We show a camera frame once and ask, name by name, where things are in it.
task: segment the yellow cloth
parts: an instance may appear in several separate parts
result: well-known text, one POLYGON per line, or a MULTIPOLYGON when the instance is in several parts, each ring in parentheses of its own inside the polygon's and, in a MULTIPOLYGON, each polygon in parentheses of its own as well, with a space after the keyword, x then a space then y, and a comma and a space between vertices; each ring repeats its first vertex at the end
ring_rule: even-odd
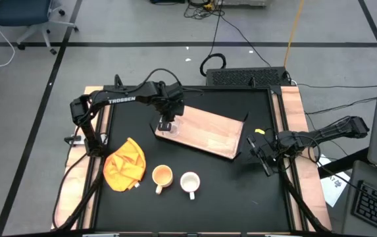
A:
POLYGON ((103 176, 114 191, 132 189, 146 168, 146 160, 140 146, 131 138, 105 161, 103 176))

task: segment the black keyboard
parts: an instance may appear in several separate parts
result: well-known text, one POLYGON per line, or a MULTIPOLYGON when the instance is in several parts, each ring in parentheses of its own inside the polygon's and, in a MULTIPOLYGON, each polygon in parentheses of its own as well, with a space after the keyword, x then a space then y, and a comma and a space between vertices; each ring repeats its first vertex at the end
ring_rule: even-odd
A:
POLYGON ((377 188, 362 180, 358 188, 363 192, 356 191, 352 215, 377 227, 377 188))

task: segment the cup handle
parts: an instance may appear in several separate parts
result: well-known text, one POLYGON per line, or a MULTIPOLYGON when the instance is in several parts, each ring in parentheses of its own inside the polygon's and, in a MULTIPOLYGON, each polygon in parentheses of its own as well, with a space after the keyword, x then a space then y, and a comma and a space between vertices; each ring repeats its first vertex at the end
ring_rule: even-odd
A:
POLYGON ((161 194, 161 192, 162 192, 162 186, 158 185, 156 187, 156 194, 161 194))

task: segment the white sticker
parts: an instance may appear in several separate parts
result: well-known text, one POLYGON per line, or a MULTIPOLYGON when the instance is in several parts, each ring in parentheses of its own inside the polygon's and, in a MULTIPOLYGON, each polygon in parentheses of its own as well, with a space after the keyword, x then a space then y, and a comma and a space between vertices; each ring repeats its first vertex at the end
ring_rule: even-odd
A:
MULTIPOLYGON (((330 162, 331 160, 327 159, 324 155, 321 155, 321 158, 320 158, 321 165, 325 165, 330 162)), ((344 172, 337 173, 337 175, 342 177, 346 181, 349 181, 350 179, 350 177, 344 172)), ((322 191, 324 193, 324 199, 326 200, 326 203, 330 205, 330 207, 334 207, 341 193, 347 186, 347 183, 337 176, 330 176, 327 178, 323 178, 321 180, 321 186, 322 186, 322 191)))

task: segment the orange cup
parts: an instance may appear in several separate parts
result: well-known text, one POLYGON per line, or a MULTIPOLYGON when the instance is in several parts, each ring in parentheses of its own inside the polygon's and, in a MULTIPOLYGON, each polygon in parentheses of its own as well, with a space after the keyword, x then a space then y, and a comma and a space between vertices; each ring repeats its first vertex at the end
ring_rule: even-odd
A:
POLYGON ((172 170, 167 165, 157 166, 151 176, 155 184, 157 184, 156 194, 161 194, 162 189, 169 186, 174 179, 172 170))

